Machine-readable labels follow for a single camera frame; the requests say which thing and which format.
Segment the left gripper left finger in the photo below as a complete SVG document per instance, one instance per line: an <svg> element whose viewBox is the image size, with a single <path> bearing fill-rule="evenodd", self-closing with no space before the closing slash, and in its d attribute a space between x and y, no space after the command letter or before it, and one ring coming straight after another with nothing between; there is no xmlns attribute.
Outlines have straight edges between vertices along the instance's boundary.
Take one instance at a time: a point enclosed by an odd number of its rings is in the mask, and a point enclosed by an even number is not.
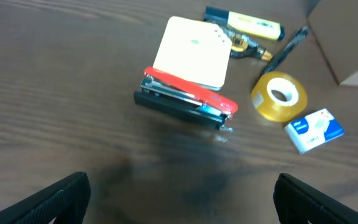
<svg viewBox="0 0 358 224"><path fill-rule="evenodd" d="M85 172L75 172L0 211L0 224L82 223L91 189Z"/></svg>

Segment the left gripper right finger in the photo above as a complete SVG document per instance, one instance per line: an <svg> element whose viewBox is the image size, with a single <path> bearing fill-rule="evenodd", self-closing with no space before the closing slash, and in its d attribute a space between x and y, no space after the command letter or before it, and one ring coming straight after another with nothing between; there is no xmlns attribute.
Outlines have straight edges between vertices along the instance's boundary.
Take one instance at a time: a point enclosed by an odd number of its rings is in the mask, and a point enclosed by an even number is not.
<svg viewBox="0 0 358 224"><path fill-rule="evenodd" d="M273 202L281 224L358 224L358 212L294 176L281 173Z"/></svg>

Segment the correction tape dispenser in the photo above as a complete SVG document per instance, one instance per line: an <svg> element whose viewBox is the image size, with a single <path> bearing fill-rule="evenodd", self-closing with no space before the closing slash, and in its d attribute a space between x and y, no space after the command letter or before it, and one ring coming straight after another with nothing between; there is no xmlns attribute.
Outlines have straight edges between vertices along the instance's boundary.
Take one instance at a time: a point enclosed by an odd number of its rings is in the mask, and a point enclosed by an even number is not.
<svg viewBox="0 0 358 224"><path fill-rule="evenodd" d="M242 32L224 26L220 28L232 42L230 58L256 58L267 62L273 58L273 55L265 47L259 45Z"/></svg>

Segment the black ballpoint pen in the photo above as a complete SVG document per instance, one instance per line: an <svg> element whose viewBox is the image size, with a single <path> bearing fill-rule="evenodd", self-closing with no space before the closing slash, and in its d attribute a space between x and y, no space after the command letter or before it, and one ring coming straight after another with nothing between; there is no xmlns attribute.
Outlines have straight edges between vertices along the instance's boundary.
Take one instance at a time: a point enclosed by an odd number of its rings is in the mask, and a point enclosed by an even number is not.
<svg viewBox="0 0 358 224"><path fill-rule="evenodd" d="M289 41L289 43L281 49L277 54L275 54L272 59L266 64L266 66L262 69L262 71L259 74L259 77L262 77L268 72L274 71L277 67L280 66L280 64L287 58L288 54L299 44L302 43L303 40L306 39L306 36L308 35L310 31L310 28L308 26L304 26L298 31L295 32L292 39Z"/></svg>

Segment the cream sticky note pad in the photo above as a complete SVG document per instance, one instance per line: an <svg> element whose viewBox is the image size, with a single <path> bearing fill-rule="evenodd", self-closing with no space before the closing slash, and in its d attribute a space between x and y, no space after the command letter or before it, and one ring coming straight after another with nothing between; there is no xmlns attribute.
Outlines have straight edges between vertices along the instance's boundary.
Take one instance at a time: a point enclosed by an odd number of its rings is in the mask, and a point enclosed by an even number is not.
<svg viewBox="0 0 358 224"><path fill-rule="evenodd" d="M217 24L172 16L153 68L218 91L225 82L231 46Z"/></svg>

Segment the cardboard box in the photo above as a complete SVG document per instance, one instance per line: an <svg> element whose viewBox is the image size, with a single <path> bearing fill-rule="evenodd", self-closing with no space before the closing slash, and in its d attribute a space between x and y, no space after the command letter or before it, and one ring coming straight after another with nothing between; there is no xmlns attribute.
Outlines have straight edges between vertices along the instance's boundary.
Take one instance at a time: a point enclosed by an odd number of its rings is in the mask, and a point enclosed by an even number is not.
<svg viewBox="0 0 358 224"><path fill-rule="evenodd" d="M308 23L338 84L358 86L358 0L322 0Z"/></svg>

